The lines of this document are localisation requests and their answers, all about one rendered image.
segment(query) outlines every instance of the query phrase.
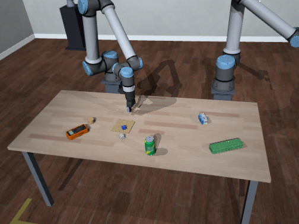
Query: yellow tape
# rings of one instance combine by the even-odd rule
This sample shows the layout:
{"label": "yellow tape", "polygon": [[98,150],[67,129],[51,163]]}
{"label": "yellow tape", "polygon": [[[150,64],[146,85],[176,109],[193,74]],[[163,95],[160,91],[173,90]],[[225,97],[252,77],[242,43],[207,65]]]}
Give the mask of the yellow tape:
{"label": "yellow tape", "polygon": [[24,204],[21,206],[21,208],[19,209],[19,211],[17,212],[17,214],[14,216],[14,218],[9,224],[35,224],[32,222],[23,222],[22,220],[18,220],[22,216],[23,212],[25,212],[25,209],[27,208],[31,200],[32,199],[27,199],[24,202]]}

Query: wooden table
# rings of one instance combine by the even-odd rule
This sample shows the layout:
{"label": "wooden table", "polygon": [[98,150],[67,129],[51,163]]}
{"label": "wooden table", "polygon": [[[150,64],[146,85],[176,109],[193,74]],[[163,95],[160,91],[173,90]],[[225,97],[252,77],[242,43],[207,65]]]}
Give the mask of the wooden table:
{"label": "wooden table", "polygon": [[[199,113],[208,124],[200,124]],[[90,131],[69,140],[65,132],[89,117],[97,118]],[[124,139],[111,131],[118,119],[135,121]],[[145,153],[147,136],[155,137],[153,156]],[[237,137],[241,149],[209,150],[210,143]],[[256,103],[137,95],[127,113],[124,95],[62,90],[8,149],[23,153],[47,206],[53,199],[33,153],[249,180],[242,224],[249,223],[258,182],[271,182]]]}

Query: wooden floor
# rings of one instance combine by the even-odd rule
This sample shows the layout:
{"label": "wooden floor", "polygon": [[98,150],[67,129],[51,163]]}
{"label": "wooden floor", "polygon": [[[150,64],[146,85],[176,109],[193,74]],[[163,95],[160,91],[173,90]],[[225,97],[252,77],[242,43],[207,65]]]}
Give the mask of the wooden floor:
{"label": "wooden floor", "polygon": [[[144,63],[136,94],[213,99],[225,42],[132,41]],[[47,207],[20,152],[7,146],[62,89],[106,92],[87,76],[86,52],[67,40],[35,39],[0,60],[0,223],[237,224],[247,181],[156,168],[35,155],[54,199]],[[100,52],[125,57],[117,41]],[[299,224],[299,50],[288,43],[240,43],[234,101],[257,102],[272,183],[259,183],[250,223]]]}

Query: orange multimeter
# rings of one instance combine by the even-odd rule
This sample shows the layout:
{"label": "orange multimeter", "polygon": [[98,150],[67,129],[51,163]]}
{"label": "orange multimeter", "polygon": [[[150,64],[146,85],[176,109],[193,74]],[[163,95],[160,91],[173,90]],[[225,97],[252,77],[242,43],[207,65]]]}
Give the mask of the orange multimeter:
{"label": "orange multimeter", "polygon": [[78,127],[75,127],[74,129],[71,129],[70,131],[65,132],[65,133],[69,140],[73,140],[76,137],[79,137],[81,135],[88,133],[88,127],[85,124],[82,124]]}

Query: baseboard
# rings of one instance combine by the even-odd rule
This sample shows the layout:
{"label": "baseboard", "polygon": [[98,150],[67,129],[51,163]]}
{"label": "baseboard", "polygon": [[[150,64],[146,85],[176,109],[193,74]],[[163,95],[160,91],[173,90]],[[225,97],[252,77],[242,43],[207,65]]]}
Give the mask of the baseboard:
{"label": "baseboard", "polygon": [[[4,59],[11,53],[35,39],[66,39],[66,34],[32,34],[16,45],[0,54],[0,60]],[[99,40],[116,40],[114,35],[98,35]],[[148,41],[209,41],[209,42],[226,42],[226,36],[128,36],[129,40],[148,40]],[[241,36],[241,42],[287,42],[281,36]]]}
{"label": "baseboard", "polygon": [[34,34],[32,34],[31,36],[27,37],[26,39],[22,40],[21,42],[13,45],[11,48],[7,49],[6,51],[0,53],[0,60],[4,59],[11,53],[14,53],[19,48],[23,47],[25,44],[28,44],[29,42],[31,42],[34,39],[35,39],[35,36],[34,36]]}

